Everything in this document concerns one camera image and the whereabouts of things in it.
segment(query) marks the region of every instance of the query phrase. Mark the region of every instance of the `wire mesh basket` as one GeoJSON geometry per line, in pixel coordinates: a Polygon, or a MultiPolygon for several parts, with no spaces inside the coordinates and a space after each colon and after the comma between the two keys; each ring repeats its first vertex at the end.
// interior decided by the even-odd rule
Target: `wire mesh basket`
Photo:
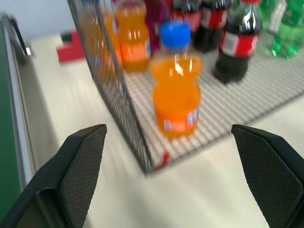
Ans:
{"type": "MultiPolygon", "coordinates": [[[[232,124],[252,123],[304,93],[303,52],[289,61],[257,54],[244,80],[230,85],[223,85],[212,76],[217,52],[202,55],[198,127],[189,137],[168,140],[156,124],[154,79],[150,73],[121,72],[97,1],[99,29],[90,34],[81,27],[82,1],[68,0],[68,3],[100,95],[145,173],[163,167],[169,159],[173,163],[213,145],[230,134],[232,124]],[[95,36],[104,40],[95,53],[100,63],[86,45],[86,40],[95,36]]],[[[111,2],[104,3],[113,10],[111,2]]]]}

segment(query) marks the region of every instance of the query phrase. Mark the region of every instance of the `red label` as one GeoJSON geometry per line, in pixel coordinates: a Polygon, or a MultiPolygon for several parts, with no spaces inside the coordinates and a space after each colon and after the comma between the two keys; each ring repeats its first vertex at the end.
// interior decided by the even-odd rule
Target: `red label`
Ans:
{"type": "Polygon", "coordinates": [[[236,35],[223,31],[219,48],[223,53],[232,57],[249,57],[254,54],[258,35],[236,35]]]}
{"type": "Polygon", "coordinates": [[[189,23],[191,31],[197,31],[200,26],[200,17],[201,11],[193,12],[193,13],[181,13],[173,11],[171,15],[172,20],[182,20],[189,23]]]}
{"type": "Polygon", "coordinates": [[[221,29],[226,24],[229,10],[210,10],[202,7],[200,24],[204,28],[221,29]]]}

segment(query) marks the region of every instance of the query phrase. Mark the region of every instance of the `cola bottle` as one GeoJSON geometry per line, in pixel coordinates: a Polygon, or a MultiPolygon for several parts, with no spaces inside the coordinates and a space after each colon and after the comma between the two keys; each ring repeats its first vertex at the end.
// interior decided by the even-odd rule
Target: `cola bottle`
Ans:
{"type": "Polygon", "coordinates": [[[263,29],[258,6],[261,0],[241,0],[227,18],[219,44],[213,75],[222,83],[240,81],[245,76],[263,29]]]}
{"type": "Polygon", "coordinates": [[[192,38],[200,26],[200,7],[200,0],[174,0],[172,4],[171,20],[182,20],[189,23],[192,38]]]}
{"type": "Polygon", "coordinates": [[[201,5],[201,20],[194,38],[194,47],[202,52],[219,46],[222,29],[230,14],[232,0],[204,0],[201,5]]]}

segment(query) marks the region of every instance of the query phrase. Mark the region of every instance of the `white table surface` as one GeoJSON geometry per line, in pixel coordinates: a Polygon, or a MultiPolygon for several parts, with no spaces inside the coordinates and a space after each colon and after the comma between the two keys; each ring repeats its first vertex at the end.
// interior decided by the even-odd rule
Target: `white table surface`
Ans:
{"type": "MultiPolygon", "coordinates": [[[[268,227],[246,184],[233,137],[144,176],[99,96],[86,62],[59,64],[56,47],[61,44],[59,36],[31,43],[31,61],[58,147],[81,128],[107,124],[108,129],[86,228],[268,227]]],[[[303,126],[303,98],[253,124],[284,137],[302,157],[303,126]]],[[[56,149],[36,152],[38,166],[56,149]]]]}

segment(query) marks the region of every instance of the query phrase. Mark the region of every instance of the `wall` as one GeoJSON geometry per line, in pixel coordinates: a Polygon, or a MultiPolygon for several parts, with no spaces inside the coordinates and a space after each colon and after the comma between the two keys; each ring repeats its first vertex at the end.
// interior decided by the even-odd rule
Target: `wall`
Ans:
{"type": "Polygon", "coordinates": [[[0,12],[16,17],[25,40],[74,27],[67,0],[0,0],[0,12]]]}

